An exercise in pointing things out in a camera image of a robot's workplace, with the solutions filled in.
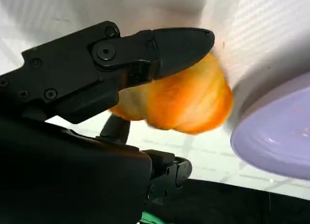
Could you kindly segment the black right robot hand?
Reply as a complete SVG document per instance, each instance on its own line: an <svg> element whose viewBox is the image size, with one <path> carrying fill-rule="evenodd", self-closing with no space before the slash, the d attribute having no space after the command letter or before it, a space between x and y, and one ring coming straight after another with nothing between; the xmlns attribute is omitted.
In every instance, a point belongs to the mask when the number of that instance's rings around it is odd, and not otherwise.
<svg viewBox="0 0 310 224"><path fill-rule="evenodd" d="M23 66L0 77L1 223L135 224L179 192L191 162L128 145L129 122L113 115L89 138L47 120L81 123L120 90L194 65L214 42L199 28L121 37L105 21L24 51Z"/></svg>

